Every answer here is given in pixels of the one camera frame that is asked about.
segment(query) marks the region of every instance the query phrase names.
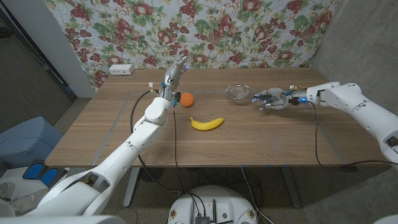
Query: electrical outlet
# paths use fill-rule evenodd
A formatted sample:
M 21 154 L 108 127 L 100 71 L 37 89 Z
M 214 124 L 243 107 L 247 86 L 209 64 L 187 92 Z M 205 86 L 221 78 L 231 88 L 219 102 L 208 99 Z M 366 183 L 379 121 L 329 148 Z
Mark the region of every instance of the electrical outlet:
M 132 65 L 112 65 L 109 71 L 111 75 L 131 75 L 134 67 Z

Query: fruit print fabric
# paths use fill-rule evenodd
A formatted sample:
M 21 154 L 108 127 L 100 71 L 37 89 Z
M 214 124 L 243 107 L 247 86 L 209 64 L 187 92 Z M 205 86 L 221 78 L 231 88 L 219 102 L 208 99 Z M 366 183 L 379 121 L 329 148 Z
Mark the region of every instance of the fruit print fabric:
M 44 0 L 91 86 L 115 63 L 308 67 L 340 0 Z

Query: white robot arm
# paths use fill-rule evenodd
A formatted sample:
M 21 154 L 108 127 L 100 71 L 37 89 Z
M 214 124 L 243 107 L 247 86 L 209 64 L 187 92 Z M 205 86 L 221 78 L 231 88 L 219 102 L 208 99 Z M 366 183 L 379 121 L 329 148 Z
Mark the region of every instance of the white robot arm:
M 362 95 L 357 84 L 340 85 L 339 82 L 329 82 L 306 90 L 294 86 L 291 88 L 294 90 L 264 90 L 254 95 L 253 101 L 260 100 L 260 110 L 280 110 L 289 105 L 311 102 L 344 111 L 378 141 L 386 159 L 398 162 L 398 117 Z
M 70 176 L 58 183 L 40 201 L 37 208 L 25 216 L 64 217 L 100 214 L 107 204 L 115 186 L 122 176 L 149 146 L 162 134 L 167 118 L 164 115 L 171 109 L 174 90 L 178 87 L 183 66 L 187 57 L 176 61 L 165 74 L 161 97 L 157 97 L 145 110 L 145 115 L 135 124 L 134 132 L 100 165 L 88 171 Z M 86 179 L 95 180 L 85 184 Z

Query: yellow banana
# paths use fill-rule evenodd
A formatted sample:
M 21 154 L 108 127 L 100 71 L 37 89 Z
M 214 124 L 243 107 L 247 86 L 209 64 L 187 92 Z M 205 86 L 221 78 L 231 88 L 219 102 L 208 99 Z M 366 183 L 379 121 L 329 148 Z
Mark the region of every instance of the yellow banana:
M 213 128 L 219 126 L 224 121 L 224 118 L 217 118 L 213 121 L 201 123 L 198 121 L 194 121 L 192 117 L 190 117 L 190 119 L 191 119 L 192 127 L 197 130 L 200 130 L 200 131 L 206 131 L 206 130 L 213 129 Z

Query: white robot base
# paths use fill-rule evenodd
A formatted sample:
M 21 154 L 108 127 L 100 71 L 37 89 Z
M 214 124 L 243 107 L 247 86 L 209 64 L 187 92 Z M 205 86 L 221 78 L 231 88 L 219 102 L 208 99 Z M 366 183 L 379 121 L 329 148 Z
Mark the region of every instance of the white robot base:
M 192 197 L 190 194 L 184 194 L 173 203 L 168 224 L 257 223 L 257 215 L 250 202 L 231 189 L 206 185 L 194 188 L 190 192 Z

